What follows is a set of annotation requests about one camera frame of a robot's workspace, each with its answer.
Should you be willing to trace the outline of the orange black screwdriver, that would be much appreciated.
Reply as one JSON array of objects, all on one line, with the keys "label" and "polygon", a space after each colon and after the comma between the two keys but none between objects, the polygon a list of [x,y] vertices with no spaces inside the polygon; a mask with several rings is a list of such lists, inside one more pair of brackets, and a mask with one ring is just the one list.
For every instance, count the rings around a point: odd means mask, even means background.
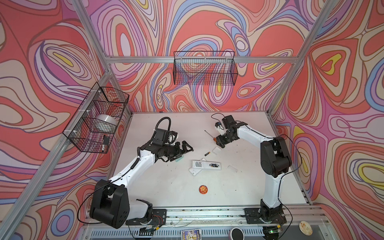
[{"label": "orange black screwdriver", "polygon": [[211,139],[213,139],[214,142],[217,141],[216,137],[214,137],[213,135],[211,135],[208,131],[204,130],[204,132],[205,132],[206,134],[208,134],[208,135],[211,137]]}]

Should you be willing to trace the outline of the long remote battery cover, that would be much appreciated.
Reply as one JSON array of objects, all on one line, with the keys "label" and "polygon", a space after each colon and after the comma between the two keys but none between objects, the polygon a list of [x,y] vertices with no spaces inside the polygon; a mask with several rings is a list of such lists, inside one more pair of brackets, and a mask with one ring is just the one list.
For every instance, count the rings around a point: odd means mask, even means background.
[{"label": "long remote battery cover", "polygon": [[234,173],[237,173],[238,170],[236,168],[234,168],[233,166],[228,166],[228,169]]}]

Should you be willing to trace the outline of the long white remote control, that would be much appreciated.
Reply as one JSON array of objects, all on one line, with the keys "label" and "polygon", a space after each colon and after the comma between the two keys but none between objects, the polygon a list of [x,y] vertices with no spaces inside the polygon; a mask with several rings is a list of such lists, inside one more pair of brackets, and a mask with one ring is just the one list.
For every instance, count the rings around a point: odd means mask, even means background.
[{"label": "long white remote control", "polygon": [[193,161],[192,168],[199,169],[199,170],[220,171],[222,169],[222,165],[219,162]]}]

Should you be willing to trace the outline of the small white remote control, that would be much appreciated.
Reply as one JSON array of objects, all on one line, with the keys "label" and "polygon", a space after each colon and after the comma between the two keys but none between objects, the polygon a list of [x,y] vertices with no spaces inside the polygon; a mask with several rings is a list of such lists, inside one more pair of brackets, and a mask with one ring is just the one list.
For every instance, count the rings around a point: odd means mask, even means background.
[{"label": "small white remote control", "polygon": [[190,168],[189,169],[189,172],[193,175],[193,176],[196,176],[198,173],[200,173],[202,171],[202,169],[194,169],[194,168]]}]

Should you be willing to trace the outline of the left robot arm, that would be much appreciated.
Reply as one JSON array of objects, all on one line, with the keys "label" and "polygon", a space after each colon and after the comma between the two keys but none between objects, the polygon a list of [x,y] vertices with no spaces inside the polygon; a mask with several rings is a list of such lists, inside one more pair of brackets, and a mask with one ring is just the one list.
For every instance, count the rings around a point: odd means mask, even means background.
[{"label": "left robot arm", "polygon": [[156,162],[173,162],[194,149],[186,141],[178,141],[178,133],[171,130],[170,117],[161,118],[151,138],[137,147],[137,155],[117,175],[100,180],[89,195],[92,200],[89,216],[94,224],[105,224],[118,229],[127,221],[140,225],[162,224],[154,215],[153,204],[143,199],[130,199],[129,190]]}]

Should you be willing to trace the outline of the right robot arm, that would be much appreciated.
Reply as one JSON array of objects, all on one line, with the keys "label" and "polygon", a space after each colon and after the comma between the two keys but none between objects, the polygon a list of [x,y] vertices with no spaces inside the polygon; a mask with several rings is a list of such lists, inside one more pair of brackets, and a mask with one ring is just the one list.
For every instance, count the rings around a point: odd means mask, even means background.
[{"label": "right robot arm", "polygon": [[246,214],[249,219],[259,219],[262,223],[270,224],[281,220],[283,203],[281,202],[281,186],[284,177],[290,173],[292,158],[283,137],[271,137],[251,128],[247,123],[236,121],[232,115],[223,116],[216,120],[215,129],[219,135],[215,137],[216,144],[224,148],[229,143],[242,139],[260,149],[261,167],[266,174],[264,196],[256,214]]}]

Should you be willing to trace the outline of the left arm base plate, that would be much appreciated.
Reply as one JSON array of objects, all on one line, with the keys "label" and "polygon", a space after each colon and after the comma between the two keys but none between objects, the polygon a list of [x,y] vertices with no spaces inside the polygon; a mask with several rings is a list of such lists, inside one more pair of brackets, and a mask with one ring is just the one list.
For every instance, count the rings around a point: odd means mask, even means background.
[{"label": "left arm base plate", "polygon": [[143,218],[136,218],[126,221],[127,226],[162,226],[166,224],[167,210],[149,210]]}]

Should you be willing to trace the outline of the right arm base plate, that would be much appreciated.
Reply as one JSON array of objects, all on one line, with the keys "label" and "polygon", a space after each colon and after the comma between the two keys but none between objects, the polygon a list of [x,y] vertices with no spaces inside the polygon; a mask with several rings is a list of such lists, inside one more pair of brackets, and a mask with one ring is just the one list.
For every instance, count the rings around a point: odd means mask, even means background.
[{"label": "right arm base plate", "polygon": [[245,208],[244,217],[247,224],[279,224],[283,225],[287,223],[287,219],[281,207],[273,209],[262,208]]}]

